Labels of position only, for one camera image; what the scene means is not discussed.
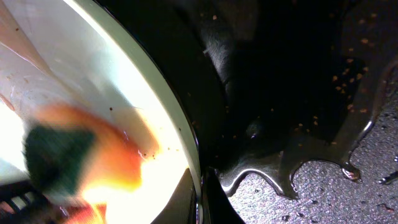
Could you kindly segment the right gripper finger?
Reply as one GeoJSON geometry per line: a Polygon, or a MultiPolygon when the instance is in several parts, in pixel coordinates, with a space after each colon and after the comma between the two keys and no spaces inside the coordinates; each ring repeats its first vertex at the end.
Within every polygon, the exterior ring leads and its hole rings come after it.
{"type": "Polygon", "coordinates": [[[183,173],[169,202],[152,224],[196,224],[197,195],[189,169],[183,173]]]}

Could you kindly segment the orange green sponge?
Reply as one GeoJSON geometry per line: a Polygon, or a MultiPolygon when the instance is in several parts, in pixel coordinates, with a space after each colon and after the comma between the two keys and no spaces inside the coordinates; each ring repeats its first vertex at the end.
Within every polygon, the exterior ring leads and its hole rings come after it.
{"type": "Polygon", "coordinates": [[[46,194],[77,196],[88,190],[133,192],[142,185],[138,146],[106,120],[80,108],[39,109],[24,139],[32,185],[46,194]]]}

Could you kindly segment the mint green plate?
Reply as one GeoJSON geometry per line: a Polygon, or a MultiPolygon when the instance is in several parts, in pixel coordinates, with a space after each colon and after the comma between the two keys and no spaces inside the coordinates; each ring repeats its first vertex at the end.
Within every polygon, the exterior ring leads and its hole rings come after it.
{"type": "Polygon", "coordinates": [[[198,153],[175,95],[136,40],[94,1],[1,2],[1,222],[152,223],[198,153]],[[24,139],[35,113],[66,104],[102,118],[138,146],[142,185],[46,194],[31,183],[24,139]]]}

